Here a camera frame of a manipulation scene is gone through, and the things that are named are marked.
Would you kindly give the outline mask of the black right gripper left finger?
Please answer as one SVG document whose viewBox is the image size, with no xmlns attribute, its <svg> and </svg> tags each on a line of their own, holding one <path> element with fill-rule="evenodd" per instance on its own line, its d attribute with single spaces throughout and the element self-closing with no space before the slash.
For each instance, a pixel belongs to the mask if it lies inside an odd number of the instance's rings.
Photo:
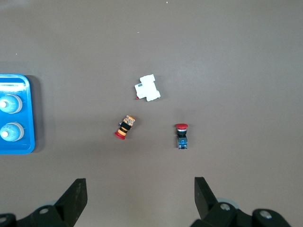
<svg viewBox="0 0 303 227">
<path fill-rule="evenodd" d="M 73 227 L 87 205 L 85 178 L 76 179 L 54 205 L 45 205 L 20 220 L 12 213 L 0 215 L 2 227 Z"/>
</svg>

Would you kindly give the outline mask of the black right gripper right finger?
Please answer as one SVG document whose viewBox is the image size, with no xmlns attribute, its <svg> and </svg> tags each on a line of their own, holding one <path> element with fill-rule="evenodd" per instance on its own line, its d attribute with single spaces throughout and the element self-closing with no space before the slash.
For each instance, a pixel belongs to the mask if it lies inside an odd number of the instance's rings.
<svg viewBox="0 0 303 227">
<path fill-rule="evenodd" d="M 195 177 L 195 204 L 200 219 L 193 227 L 289 227 L 274 210 L 256 209 L 248 215 L 231 203 L 219 202 L 203 177 Z"/>
</svg>

